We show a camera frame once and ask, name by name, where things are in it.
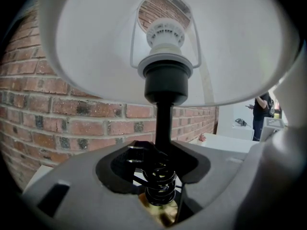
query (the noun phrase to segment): lampshade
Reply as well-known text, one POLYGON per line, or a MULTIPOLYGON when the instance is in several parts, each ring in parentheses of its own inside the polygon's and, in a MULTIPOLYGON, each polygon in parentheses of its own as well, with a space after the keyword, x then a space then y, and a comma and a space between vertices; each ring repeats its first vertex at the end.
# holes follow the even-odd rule
MULTIPOLYGON (((39 0, 42 45, 55 72, 90 94, 149 104, 145 80, 131 66, 150 51, 146 30, 155 17, 148 12, 152 21, 138 20, 145 1, 39 0)), ((299 37, 276 0, 166 1, 179 10, 174 17, 189 19, 181 49, 195 68, 183 106, 250 99, 292 65, 299 37)))

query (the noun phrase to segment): spring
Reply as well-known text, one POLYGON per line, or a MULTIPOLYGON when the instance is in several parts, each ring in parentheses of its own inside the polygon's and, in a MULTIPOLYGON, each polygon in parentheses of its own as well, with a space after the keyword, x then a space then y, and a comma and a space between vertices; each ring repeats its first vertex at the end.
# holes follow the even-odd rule
POLYGON ((170 203, 176 195, 176 173, 165 162, 154 163, 143 171, 146 185, 145 195, 149 203, 155 206, 170 203))

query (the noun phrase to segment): white surface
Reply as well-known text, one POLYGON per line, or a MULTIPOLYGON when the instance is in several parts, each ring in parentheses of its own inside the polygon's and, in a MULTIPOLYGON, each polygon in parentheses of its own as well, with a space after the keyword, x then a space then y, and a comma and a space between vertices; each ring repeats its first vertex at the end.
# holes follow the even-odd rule
POLYGON ((45 165, 41 165, 38 170, 35 172, 35 174, 32 176, 31 180, 27 184, 27 186, 24 189, 24 192, 34 184, 34 182, 38 181, 41 177, 43 177, 45 174, 47 174, 49 171, 51 171, 53 168, 48 167, 45 165))
POLYGON ((238 124, 235 122, 237 118, 242 119, 242 117, 235 118, 234 109, 238 108, 236 105, 238 104, 220 106, 219 122, 218 122, 216 134, 219 136, 252 140, 253 135, 254 135, 254 130, 252 128, 252 122, 251 122, 251 127, 238 126, 238 124))
POLYGON ((307 125, 307 47, 302 47, 293 67, 274 91, 290 127, 307 125))
POLYGON ((180 47, 184 43, 184 29, 182 25, 174 19, 160 18, 150 25, 146 32, 146 39, 151 48, 157 47, 161 44, 171 44, 175 49, 169 52, 167 48, 166 52, 162 52, 172 53, 175 51, 176 53, 181 54, 180 47))
MULTIPOLYGON (((40 0, 42 46, 55 72, 105 99, 148 104, 145 81, 130 66, 132 30, 142 1, 40 0)), ((251 99, 289 68, 298 35, 275 0, 184 1, 198 28, 202 54, 184 106, 251 99)), ((150 47, 144 31, 139 25, 137 29, 140 46, 135 54, 141 59, 150 47)), ((181 50, 193 55, 195 48, 186 46, 190 34, 186 32, 181 50)))
POLYGON ((202 147, 244 153, 248 153, 250 148, 258 143, 257 141, 236 139, 209 133, 204 133, 203 135, 206 137, 204 142, 199 141, 198 138, 196 138, 191 141, 191 143, 202 147))
POLYGON ((283 120, 283 123, 284 123, 284 125, 288 125, 288 119, 287 119, 287 117, 286 117, 286 114, 283 112, 283 114, 282 114, 282 120, 283 120))

